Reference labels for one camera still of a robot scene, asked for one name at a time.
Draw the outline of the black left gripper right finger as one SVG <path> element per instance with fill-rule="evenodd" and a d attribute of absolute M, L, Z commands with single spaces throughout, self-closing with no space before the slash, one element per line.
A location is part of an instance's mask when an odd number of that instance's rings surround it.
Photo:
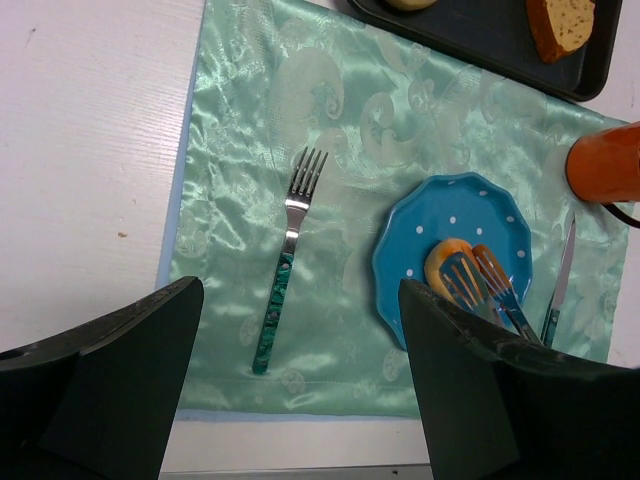
<path fill-rule="evenodd" d="M 437 479 L 635 479 L 639 373 L 531 343 L 403 280 L 399 305 Z"/>

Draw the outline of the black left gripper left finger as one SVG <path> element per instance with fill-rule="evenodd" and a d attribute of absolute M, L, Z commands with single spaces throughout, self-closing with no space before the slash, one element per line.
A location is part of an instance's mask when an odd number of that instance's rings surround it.
<path fill-rule="evenodd" d="M 183 277 L 2 352 L 2 478 L 158 478 L 203 301 Z"/>

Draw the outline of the metal serving tongs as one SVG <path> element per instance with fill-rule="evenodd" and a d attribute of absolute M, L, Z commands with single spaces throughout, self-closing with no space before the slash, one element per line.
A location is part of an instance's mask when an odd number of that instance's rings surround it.
<path fill-rule="evenodd" d="M 468 312 L 491 320 L 500 307 L 517 333 L 530 342 L 542 342 L 526 319 L 516 292 L 494 253 L 483 244 L 449 256 L 440 266 L 439 275 L 449 294 Z"/>

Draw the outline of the bread slice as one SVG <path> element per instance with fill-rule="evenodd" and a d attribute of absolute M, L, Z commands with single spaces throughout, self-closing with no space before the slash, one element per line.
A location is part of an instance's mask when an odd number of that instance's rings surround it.
<path fill-rule="evenodd" d="M 573 54 L 592 34 L 594 1 L 526 0 L 525 6 L 536 50 L 544 63 Z"/>

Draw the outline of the blue dotted plate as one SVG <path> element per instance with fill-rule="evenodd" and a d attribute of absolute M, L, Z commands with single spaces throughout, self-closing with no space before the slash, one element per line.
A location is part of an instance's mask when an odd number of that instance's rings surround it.
<path fill-rule="evenodd" d="M 424 263 L 448 238 L 489 247 L 519 301 L 532 277 L 531 232 L 513 197 L 476 173 L 435 175 L 390 210 L 372 254 L 377 311 L 406 348 L 398 291 L 404 278 L 425 282 Z"/>

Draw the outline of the orange enamel mug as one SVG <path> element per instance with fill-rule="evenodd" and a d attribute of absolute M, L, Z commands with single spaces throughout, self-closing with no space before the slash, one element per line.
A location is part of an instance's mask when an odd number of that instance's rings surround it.
<path fill-rule="evenodd" d="M 580 200 L 603 206 L 630 227 L 639 221 L 617 203 L 639 201 L 639 123 L 579 138 L 565 163 L 569 188 Z"/>

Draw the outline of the green satin placemat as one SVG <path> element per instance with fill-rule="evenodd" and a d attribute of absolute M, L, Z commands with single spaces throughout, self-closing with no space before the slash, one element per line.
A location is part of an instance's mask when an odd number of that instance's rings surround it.
<path fill-rule="evenodd" d="M 179 406 L 268 414 L 419 414 L 408 359 L 377 314 L 371 255 L 424 179 L 474 172 L 532 233 L 524 303 L 539 328 L 572 213 L 554 347 L 603 362 L 627 227 L 580 203 L 564 159 L 614 120 L 306 1 L 210 1 L 202 22 L 174 251 L 205 300 Z M 328 153 L 302 222 L 268 370 L 252 372 L 305 147 Z"/>

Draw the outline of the black baking tray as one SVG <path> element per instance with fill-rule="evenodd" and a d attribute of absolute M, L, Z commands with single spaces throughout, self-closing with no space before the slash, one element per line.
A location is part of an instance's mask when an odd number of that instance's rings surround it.
<path fill-rule="evenodd" d="M 370 25 L 577 102 L 597 97 L 606 84 L 622 9 L 620 1 L 597 1 L 586 45 L 546 64 L 538 55 L 523 1 L 438 1 L 414 12 L 384 1 L 350 5 Z"/>

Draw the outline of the glazed donut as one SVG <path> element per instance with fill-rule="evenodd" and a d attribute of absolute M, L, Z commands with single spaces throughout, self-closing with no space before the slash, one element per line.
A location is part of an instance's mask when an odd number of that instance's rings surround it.
<path fill-rule="evenodd" d="M 385 0 L 385 2 L 397 10 L 413 12 L 429 8 L 436 4 L 438 0 Z"/>

